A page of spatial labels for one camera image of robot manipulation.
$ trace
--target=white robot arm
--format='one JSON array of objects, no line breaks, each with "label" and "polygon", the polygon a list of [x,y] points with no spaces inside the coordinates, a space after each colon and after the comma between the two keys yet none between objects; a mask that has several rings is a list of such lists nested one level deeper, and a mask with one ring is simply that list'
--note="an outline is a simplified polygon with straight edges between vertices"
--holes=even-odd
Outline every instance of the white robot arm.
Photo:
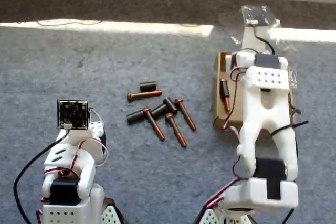
[{"label": "white robot arm", "polygon": [[[79,109],[68,111],[71,106],[78,108],[76,101],[58,103],[59,125],[63,128],[72,128],[71,120],[77,122],[77,114],[86,113],[80,111],[81,105]],[[101,121],[92,122],[90,116],[88,128],[83,124],[86,129],[71,129],[68,134],[66,129],[60,130],[57,139],[63,140],[50,150],[44,162],[44,205],[42,219],[38,216],[40,224],[124,223],[115,205],[108,205],[102,216],[104,189],[93,183],[97,164],[103,164],[108,155],[104,124],[97,116]]]},{"label": "white robot arm", "polygon": [[[239,78],[243,86],[243,125],[237,156],[248,176],[237,177],[208,200],[195,224],[250,224],[247,215],[255,211],[294,209],[299,202],[296,139],[288,102],[288,61],[265,49],[256,33],[266,37],[268,26],[253,22],[245,27],[244,49],[227,55],[225,61],[226,72],[233,80]],[[279,153],[277,159],[256,157],[255,142],[261,129],[271,133]]]}]

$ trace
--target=red wire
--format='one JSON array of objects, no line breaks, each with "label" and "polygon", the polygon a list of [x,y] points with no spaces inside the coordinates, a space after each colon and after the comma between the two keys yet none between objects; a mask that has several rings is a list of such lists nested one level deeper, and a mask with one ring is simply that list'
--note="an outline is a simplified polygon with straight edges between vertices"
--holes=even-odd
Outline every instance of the red wire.
[{"label": "red wire", "polygon": [[73,173],[77,178],[79,178],[79,176],[74,172],[74,171],[72,171],[71,169],[69,169],[69,168],[64,168],[64,167],[62,167],[62,168],[53,168],[53,169],[49,169],[49,170],[46,170],[45,172],[44,172],[44,174],[46,174],[46,173],[49,173],[49,172],[62,172],[62,171],[67,171],[67,172],[69,172],[69,173]]},{"label": "red wire", "polygon": [[224,186],[221,190],[219,190],[214,196],[212,196],[204,205],[203,208],[207,208],[207,206],[216,198],[218,198],[218,196],[220,194],[222,194],[225,190],[227,190],[230,186],[232,186],[233,184],[237,183],[238,181],[241,181],[241,178],[235,178],[233,179],[229,184],[227,184],[226,186]]},{"label": "red wire", "polygon": [[215,199],[214,201],[212,201],[211,204],[209,204],[206,208],[209,209],[209,208],[213,208],[214,206],[216,206],[218,204],[218,202],[220,202],[221,200],[223,200],[224,197],[219,197],[217,199]]},{"label": "red wire", "polygon": [[42,215],[42,211],[41,210],[37,210],[36,211],[36,218],[37,218],[37,222],[38,224],[42,224],[42,221],[41,221],[41,215]]}]

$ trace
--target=cable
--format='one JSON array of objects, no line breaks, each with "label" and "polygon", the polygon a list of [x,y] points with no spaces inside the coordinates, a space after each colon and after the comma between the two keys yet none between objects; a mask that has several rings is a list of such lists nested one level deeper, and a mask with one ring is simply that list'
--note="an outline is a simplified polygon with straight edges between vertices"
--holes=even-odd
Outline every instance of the cable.
[{"label": "cable", "polygon": [[36,210],[36,218],[37,218],[38,224],[42,224],[42,221],[41,221],[41,215],[42,214],[43,214],[43,212],[40,209]]},{"label": "cable", "polygon": [[79,25],[86,25],[86,26],[90,26],[90,25],[97,25],[99,23],[102,23],[103,21],[98,21],[96,23],[81,23],[78,21],[74,21],[74,22],[68,22],[68,23],[63,23],[63,24],[53,24],[53,25],[49,25],[49,24],[42,24],[40,21],[36,21],[36,23],[38,23],[40,26],[66,26],[66,25],[71,25],[71,24],[79,24]]},{"label": "cable", "polygon": [[282,221],[281,224],[285,224],[287,222],[287,220],[289,219],[289,217],[293,214],[294,212],[294,208],[292,208],[289,213],[287,214],[287,216],[284,218],[284,220]]},{"label": "cable", "polygon": [[253,33],[254,33],[254,36],[255,36],[257,39],[259,39],[260,41],[264,42],[267,46],[269,46],[269,48],[270,48],[271,51],[272,51],[272,54],[275,55],[275,51],[274,51],[273,46],[272,46],[267,40],[265,40],[265,39],[263,39],[263,38],[257,36],[257,29],[256,29],[255,26],[253,27]]},{"label": "cable", "polygon": [[96,116],[99,118],[99,120],[101,121],[101,124],[103,125],[103,127],[105,126],[105,124],[104,124],[104,121],[103,121],[103,119],[101,118],[101,116],[98,114],[98,112],[97,111],[95,111],[93,108],[90,108],[90,122],[91,122],[91,113],[94,113],[94,114],[96,114]]},{"label": "cable", "polygon": [[241,181],[241,178],[234,178],[233,180],[231,180],[230,183],[228,183],[227,185],[225,185],[221,190],[219,190],[217,193],[214,194],[214,196],[212,196],[204,205],[203,208],[207,208],[207,206],[214,201],[216,198],[218,198],[218,196],[220,194],[222,194],[225,190],[227,190],[230,186],[234,185],[235,183],[237,183],[238,181]]},{"label": "cable", "polygon": [[283,126],[283,127],[281,127],[281,128],[278,128],[277,130],[273,131],[273,132],[271,133],[271,136],[274,136],[274,135],[277,134],[279,131],[283,131],[283,130],[288,129],[288,128],[293,128],[293,129],[295,129],[296,127],[305,125],[305,124],[307,124],[307,123],[309,123],[308,120],[305,120],[305,121],[303,121],[303,122],[301,122],[301,123],[288,124],[288,125],[286,125],[286,126]]},{"label": "cable", "polygon": [[233,78],[232,78],[232,74],[233,74],[233,72],[235,72],[235,71],[237,71],[237,70],[240,70],[240,69],[245,69],[245,70],[247,70],[246,67],[235,67],[235,68],[233,68],[233,69],[231,70],[231,72],[230,72],[230,79],[231,79],[231,80],[233,80],[233,81],[239,81],[238,78],[237,78],[237,76],[236,76],[236,79],[233,79]]},{"label": "cable", "polygon": [[228,129],[228,128],[226,127],[226,124],[227,124],[227,122],[228,122],[230,116],[232,115],[233,110],[235,109],[236,95],[237,95],[237,87],[238,87],[238,77],[239,77],[239,75],[241,75],[242,73],[243,73],[243,72],[238,73],[237,76],[236,76],[236,80],[234,80],[234,82],[235,82],[235,92],[234,92],[234,96],[233,96],[233,105],[232,105],[232,109],[231,109],[229,115],[227,115],[227,117],[226,117],[226,119],[224,120],[224,123],[223,123],[223,125],[222,125],[222,130],[223,130],[223,131],[226,131],[226,130]]},{"label": "cable", "polygon": [[43,154],[45,154],[48,150],[50,150],[51,148],[53,148],[56,144],[60,143],[61,141],[63,141],[69,134],[70,131],[67,131],[67,133],[61,137],[59,140],[49,144],[46,148],[44,148],[39,154],[37,154],[32,160],[30,160],[26,166],[21,170],[21,172],[19,173],[19,175],[17,175],[14,184],[13,184],[13,193],[14,193],[14,197],[15,197],[15,201],[16,201],[16,205],[17,208],[19,209],[19,212],[22,216],[22,218],[25,220],[25,222],[27,224],[32,224],[31,221],[28,219],[27,215],[25,214],[21,202],[20,202],[20,198],[19,195],[17,193],[17,184],[19,183],[21,177],[23,176],[23,174],[28,170],[28,168],[33,164],[33,162],[35,162],[39,157],[41,157]]}]

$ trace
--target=gray carpet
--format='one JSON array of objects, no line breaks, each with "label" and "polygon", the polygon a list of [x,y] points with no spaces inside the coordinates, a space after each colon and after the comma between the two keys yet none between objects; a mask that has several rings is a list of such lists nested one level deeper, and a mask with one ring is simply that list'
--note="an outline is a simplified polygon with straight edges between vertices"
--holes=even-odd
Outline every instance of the gray carpet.
[{"label": "gray carpet", "polygon": [[[267,4],[283,27],[335,29],[336,5],[270,0],[0,0],[1,22],[77,18],[147,23],[214,25],[205,37],[186,33],[71,31],[0,27],[1,223],[23,223],[12,193],[26,162],[57,136],[56,100],[87,99],[105,120],[110,157],[96,182],[113,197],[129,223],[192,223],[202,203],[232,179],[237,140],[212,127],[213,63],[219,51],[239,48],[242,4]],[[283,41],[295,67],[296,105],[310,124],[296,130],[300,205],[288,223],[333,223],[336,203],[334,98],[336,45]],[[182,149],[164,119],[160,142],[147,122],[128,126],[125,115],[154,107],[163,97],[127,103],[140,81],[158,82],[164,95],[183,98],[197,125],[176,121]],[[260,153],[274,152],[266,139]],[[25,211],[40,208],[43,161],[19,184]],[[281,223],[287,213],[255,215]]]}]

